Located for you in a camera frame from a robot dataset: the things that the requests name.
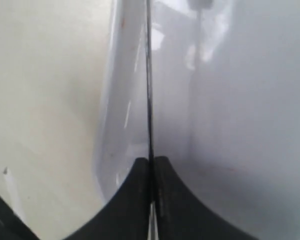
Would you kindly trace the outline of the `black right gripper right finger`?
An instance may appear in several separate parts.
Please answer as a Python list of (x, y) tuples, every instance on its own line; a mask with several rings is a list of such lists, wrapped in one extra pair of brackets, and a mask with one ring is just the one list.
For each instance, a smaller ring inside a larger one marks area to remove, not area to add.
[(160, 240), (253, 239), (202, 204), (166, 156), (154, 158), (152, 181)]

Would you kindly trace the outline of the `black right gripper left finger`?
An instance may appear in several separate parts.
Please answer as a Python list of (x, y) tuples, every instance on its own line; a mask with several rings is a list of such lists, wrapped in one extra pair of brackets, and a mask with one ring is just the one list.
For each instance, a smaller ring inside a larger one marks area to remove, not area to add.
[(136, 158), (110, 201), (68, 240), (146, 240), (150, 218), (149, 161)]

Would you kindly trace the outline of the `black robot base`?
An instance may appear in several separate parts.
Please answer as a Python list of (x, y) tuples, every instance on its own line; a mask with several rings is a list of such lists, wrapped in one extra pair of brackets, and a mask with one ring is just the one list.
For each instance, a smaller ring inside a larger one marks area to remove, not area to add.
[(9, 205), (0, 197), (0, 240), (38, 240)]

